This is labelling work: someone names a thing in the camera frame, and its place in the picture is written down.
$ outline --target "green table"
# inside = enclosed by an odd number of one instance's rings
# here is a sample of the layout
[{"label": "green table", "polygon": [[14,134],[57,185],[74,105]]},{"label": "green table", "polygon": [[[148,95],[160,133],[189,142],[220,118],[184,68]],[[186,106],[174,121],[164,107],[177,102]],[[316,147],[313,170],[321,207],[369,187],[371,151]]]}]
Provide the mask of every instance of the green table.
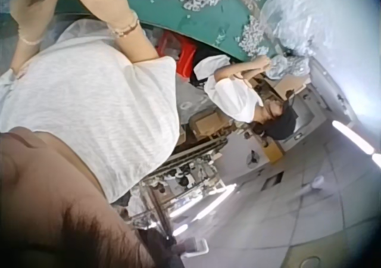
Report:
[{"label": "green table", "polygon": [[[235,37],[241,36],[250,15],[241,0],[223,0],[200,12],[184,9],[179,0],[129,0],[129,4],[145,24],[189,36],[240,60],[248,59],[235,41]],[[57,13],[87,14],[88,11],[78,0],[59,0]],[[270,48],[268,56],[276,55],[270,41],[264,40],[261,45]]]}]

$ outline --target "person wearing black cap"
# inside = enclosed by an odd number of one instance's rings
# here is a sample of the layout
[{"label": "person wearing black cap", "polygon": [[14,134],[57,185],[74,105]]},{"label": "person wearing black cap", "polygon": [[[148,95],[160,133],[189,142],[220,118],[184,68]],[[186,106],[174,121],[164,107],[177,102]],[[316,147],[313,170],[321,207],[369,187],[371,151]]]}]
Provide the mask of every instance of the person wearing black cap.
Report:
[{"label": "person wearing black cap", "polygon": [[270,59],[265,55],[247,63],[225,66],[208,78],[204,89],[225,114],[250,124],[254,133],[263,138],[284,140],[293,134],[296,126],[296,114],[289,101],[262,101],[248,82],[268,69]]}]

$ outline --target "ceiling light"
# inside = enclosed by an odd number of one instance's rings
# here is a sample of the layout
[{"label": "ceiling light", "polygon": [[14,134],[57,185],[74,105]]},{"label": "ceiling light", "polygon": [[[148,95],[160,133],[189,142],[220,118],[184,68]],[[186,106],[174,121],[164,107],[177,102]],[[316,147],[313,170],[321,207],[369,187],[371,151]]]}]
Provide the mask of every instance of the ceiling light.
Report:
[{"label": "ceiling light", "polygon": [[177,210],[172,211],[169,216],[170,217],[176,217],[176,216],[183,214],[184,212],[189,210],[191,207],[193,207],[196,203],[200,202],[200,200],[202,200],[202,195],[199,195],[198,197],[192,199],[187,204],[183,205],[182,207],[178,208]]},{"label": "ceiling light", "polygon": [[381,154],[373,154],[371,159],[381,168]]},{"label": "ceiling light", "polygon": [[207,216],[212,210],[214,210],[217,206],[221,204],[235,189],[237,184],[229,185],[226,187],[226,190],[223,194],[221,194],[215,201],[213,201],[210,205],[208,205],[205,209],[203,209],[194,220],[202,219]]},{"label": "ceiling light", "polygon": [[374,153],[374,148],[362,137],[360,137],[357,133],[353,132],[352,129],[348,128],[347,126],[345,126],[344,124],[338,121],[333,121],[332,125],[338,131],[340,131],[346,137],[348,137],[354,144],[356,144],[366,154],[372,155]]},{"label": "ceiling light", "polygon": [[181,225],[181,227],[179,227],[178,229],[175,229],[175,231],[173,232],[173,236],[180,235],[181,233],[183,233],[187,229],[188,229],[188,225]]}]

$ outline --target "green tabletop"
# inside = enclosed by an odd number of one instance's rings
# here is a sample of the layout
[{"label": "green tabletop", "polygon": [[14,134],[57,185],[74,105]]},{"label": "green tabletop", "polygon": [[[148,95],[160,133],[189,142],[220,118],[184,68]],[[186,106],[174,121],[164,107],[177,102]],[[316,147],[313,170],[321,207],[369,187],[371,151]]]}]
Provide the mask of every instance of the green tabletop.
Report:
[{"label": "green tabletop", "polygon": [[[207,6],[200,12],[184,9],[179,0],[129,0],[129,4],[143,23],[189,36],[240,60],[248,59],[235,41],[250,15],[241,0],[222,0],[217,6]],[[88,11],[78,0],[59,0],[57,13],[86,14]],[[270,41],[264,40],[261,46],[270,48],[268,56],[276,54]]]}]

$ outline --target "person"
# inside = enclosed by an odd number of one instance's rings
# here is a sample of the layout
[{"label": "person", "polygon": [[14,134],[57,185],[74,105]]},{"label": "person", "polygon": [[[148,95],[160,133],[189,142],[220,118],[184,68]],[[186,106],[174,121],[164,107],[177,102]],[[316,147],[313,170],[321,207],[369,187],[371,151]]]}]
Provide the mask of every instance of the person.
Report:
[{"label": "person", "polygon": [[[2,260],[23,267],[158,267],[110,203],[179,137],[172,58],[127,0],[80,0],[78,21],[39,52],[57,0],[12,0],[19,37],[0,77]],[[86,25],[104,28],[86,31]]]},{"label": "person", "polygon": [[284,140],[293,134],[296,126],[290,103],[280,98],[262,101],[249,83],[270,67],[270,59],[265,55],[237,64],[230,64],[226,55],[213,55],[201,60],[194,73],[198,80],[205,80],[204,91],[225,114],[248,123],[263,138]]}]

